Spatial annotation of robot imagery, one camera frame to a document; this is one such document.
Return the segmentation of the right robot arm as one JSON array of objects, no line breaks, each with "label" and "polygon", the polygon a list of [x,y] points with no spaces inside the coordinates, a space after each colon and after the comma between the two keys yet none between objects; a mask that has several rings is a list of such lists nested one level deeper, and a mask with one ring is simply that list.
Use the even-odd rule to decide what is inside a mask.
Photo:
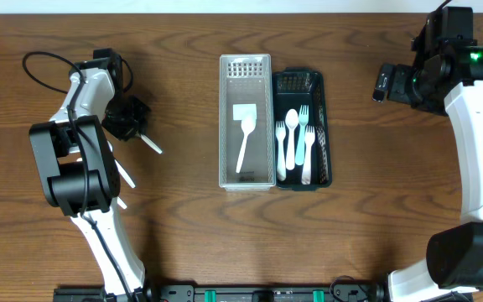
[{"label": "right robot arm", "polygon": [[413,51],[413,65],[382,67],[373,98],[449,118],[460,166],[460,225],[431,236],[423,260],[387,275],[387,299],[463,299],[483,291],[483,47],[448,40]]}]

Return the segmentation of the teal plastic fork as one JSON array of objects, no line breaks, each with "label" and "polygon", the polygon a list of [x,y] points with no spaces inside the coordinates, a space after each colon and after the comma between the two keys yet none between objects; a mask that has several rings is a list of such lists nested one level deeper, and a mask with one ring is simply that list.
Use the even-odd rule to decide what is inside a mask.
[{"label": "teal plastic fork", "polygon": [[305,128],[309,122],[309,106],[302,105],[299,110],[299,138],[295,153],[295,164],[302,165],[304,163],[304,138]]}]

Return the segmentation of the white plastic spoon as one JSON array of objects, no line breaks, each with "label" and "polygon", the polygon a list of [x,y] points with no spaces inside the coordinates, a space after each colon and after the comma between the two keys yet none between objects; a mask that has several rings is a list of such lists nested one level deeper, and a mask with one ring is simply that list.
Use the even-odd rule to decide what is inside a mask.
[{"label": "white plastic spoon", "polygon": [[126,210],[127,209],[127,204],[120,198],[120,197],[117,197],[117,204],[123,209],[123,210]]},{"label": "white plastic spoon", "polygon": [[135,182],[133,181],[132,177],[129,175],[129,173],[122,167],[122,165],[115,160],[115,164],[117,166],[118,172],[123,177],[123,179],[127,182],[127,184],[134,189],[136,187]]},{"label": "white plastic spoon", "polygon": [[162,154],[163,150],[147,135],[140,133],[138,135],[152,150],[154,150],[158,154]]}]

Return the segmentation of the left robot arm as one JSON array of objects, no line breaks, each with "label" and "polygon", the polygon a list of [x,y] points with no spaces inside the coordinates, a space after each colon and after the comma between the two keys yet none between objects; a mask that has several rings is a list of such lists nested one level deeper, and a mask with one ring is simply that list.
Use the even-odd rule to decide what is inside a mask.
[{"label": "left robot arm", "polygon": [[89,65],[69,78],[71,87],[59,111],[29,130],[45,198],[85,237],[104,279],[102,299],[145,301],[145,267],[118,210],[121,180],[127,173],[113,156],[101,125],[121,91],[120,73]]}]

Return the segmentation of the clear plastic basket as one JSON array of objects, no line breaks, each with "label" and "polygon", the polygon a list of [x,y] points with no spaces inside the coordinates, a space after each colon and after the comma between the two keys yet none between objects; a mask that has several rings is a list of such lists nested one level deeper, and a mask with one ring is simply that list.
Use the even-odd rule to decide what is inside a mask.
[{"label": "clear plastic basket", "polygon": [[[276,185],[271,56],[222,55],[219,75],[219,186],[227,191],[269,190]],[[236,163],[243,140],[234,104],[256,104],[256,128],[248,136],[241,172]]]}]

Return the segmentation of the black plastic basket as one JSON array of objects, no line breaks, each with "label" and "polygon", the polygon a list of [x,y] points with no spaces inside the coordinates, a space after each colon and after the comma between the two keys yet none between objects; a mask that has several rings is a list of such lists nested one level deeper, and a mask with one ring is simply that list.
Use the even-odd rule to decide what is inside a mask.
[{"label": "black plastic basket", "polygon": [[[312,174],[309,185],[301,184],[303,165],[295,165],[293,170],[286,169],[286,179],[279,181],[277,187],[291,190],[317,190],[328,187],[332,182],[330,144],[325,106],[325,89],[323,76],[308,68],[287,68],[273,74],[273,113],[274,124],[283,121],[290,109],[299,114],[302,105],[309,106],[309,122],[306,127],[313,126],[315,141],[312,146]],[[288,146],[288,128],[283,142],[285,163]],[[299,138],[299,125],[295,129],[295,153]]]}]

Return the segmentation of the white plastic fork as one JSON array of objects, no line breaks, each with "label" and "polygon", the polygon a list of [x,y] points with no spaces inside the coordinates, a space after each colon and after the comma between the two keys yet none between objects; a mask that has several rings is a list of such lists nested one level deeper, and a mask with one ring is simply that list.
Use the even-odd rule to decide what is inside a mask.
[{"label": "white plastic fork", "polygon": [[286,163],[283,142],[286,137],[286,129],[283,121],[276,121],[275,135],[278,141],[277,178],[279,181],[284,181],[286,179]]},{"label": "white plastic fork", "polygon": [[304,155],[304,165],[302,170],[301,176],[301,184],[302,185],[309,185],[311,183],[311,174],[312,174],[312,163],[311,163],[311,154],[312,154],[312,146],[315,141],[315,130],[313,126],[306,127],[305,131],[305,155]]}]

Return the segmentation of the translucent plastic spoon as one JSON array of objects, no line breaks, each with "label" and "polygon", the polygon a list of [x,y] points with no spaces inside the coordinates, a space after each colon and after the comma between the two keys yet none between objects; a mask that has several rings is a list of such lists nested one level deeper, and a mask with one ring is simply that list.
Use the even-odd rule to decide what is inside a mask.
[{"label": "translucent plastic spoon", "polygon": [[242,169],[243,159],[246,152],[247,147],[247,139],[248,136],[255,130],[256,128],[256,117],[254,115],[247,115],[241,121],[241,130],[243,132],[243,140],[241,143],[240,152],[238,155],[238,160],[236,163],[236,172],[239,174]]}]

